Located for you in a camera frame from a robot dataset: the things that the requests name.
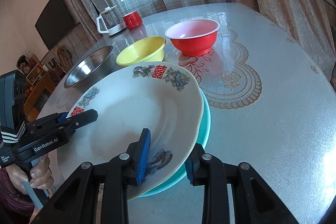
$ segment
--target red bowl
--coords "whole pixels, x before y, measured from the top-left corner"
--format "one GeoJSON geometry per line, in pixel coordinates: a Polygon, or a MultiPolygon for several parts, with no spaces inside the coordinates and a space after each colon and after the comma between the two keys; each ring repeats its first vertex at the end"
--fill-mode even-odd
{"type": "Polygon", "coordinates": [[[211,19],[192,19],[170,27],[165,36],[184,55],[199,56],[211,50],[219,27],[220,24],[211,19]]]}

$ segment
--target red mug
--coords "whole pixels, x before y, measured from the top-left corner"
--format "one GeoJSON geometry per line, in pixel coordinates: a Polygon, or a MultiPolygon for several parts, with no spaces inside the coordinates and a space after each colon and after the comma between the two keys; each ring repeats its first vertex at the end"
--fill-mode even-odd
{"type": "Polygon", "coordinates": [[[126,28],[129,30],[133,30],[140,25],[142,25],[142,19],[137,11],[131,12],[127,15],[123,16],[126,28]]]}

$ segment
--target bolt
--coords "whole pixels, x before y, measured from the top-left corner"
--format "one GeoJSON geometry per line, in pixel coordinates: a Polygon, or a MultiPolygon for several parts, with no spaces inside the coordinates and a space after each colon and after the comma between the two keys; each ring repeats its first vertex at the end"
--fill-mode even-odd
{"type": "Polygon", "coordinates": [[[210,154],[203,154],[202,155],[202,159],[204,159],[204,160],[211,160],[212,156],[210,154]]]}
{"type": "Polygon", "coordinates": [[[240,168],[243,170],[249,170],[250,169],[250,165],[246,162],[243,162],[240,164],[240,168]]]}
{"type": "Polygon", "coordinates": [[[91,166],[91,163],[89,163],[88,161],[83,162],[83,163],[81,164],[81,168],[82,168],[82,169],[88,169],[88,168],[90,168],[90,166],[91,166]]]}
{"type": "Polygon", "coordinates": [[[120,158],[121,160],[127,160],[127,159],[129,158],[129,154],[127,154],[127,153],[122,153],[122,154],[120,154],[119,158],[120,158]]]}

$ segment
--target flat screen tv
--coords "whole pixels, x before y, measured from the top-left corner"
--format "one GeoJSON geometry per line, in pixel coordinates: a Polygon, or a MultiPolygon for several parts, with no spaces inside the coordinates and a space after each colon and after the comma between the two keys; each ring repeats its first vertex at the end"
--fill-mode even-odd
{"type": "Polygon", "coordinates": [[[49,50],[74,26],[74,20],[62,0],[49,0],[35,24],[36,30],[49,50]]]}

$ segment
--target hand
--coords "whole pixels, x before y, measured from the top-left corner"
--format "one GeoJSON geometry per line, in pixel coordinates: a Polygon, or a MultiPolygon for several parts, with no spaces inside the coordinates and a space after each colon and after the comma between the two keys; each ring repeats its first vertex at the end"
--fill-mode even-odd
{"type": "MultiPolygon", "coordinates": [[[[49,189],[54,184],[54,179],[51,176],[51,170],[49,168],[50,159],[48,154],[40,157],[40,161],[31,170],[30,185],[32,188],[49,189]]],[[[22,169],[16,164],[12,164],[6,167],[6,171],[9,175],[9,179],[13,183],[14,187],[18,189],[22,194],[27,194],[26,189],[23,186],[23,182],[28,182],[28,177],[22,169]]]]}

